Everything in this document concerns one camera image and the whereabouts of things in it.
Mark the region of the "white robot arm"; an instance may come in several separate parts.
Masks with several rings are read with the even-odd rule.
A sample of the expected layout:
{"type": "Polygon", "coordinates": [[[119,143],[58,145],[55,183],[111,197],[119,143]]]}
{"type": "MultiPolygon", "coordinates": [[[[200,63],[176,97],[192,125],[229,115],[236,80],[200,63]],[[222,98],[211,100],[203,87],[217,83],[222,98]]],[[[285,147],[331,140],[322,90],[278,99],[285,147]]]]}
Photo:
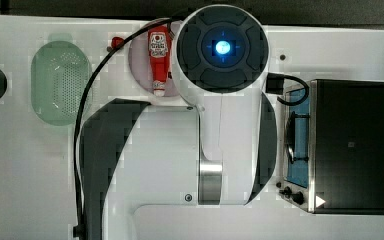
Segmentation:
{"type": "Polygon", "coordinates": [[[136,240],[142,206],[251,202],[276,161],[269,55],[248,12],[210,5],[189,15],[171,52],[178,99],[114,99],[83,126],[83,240],[136,240]]]}

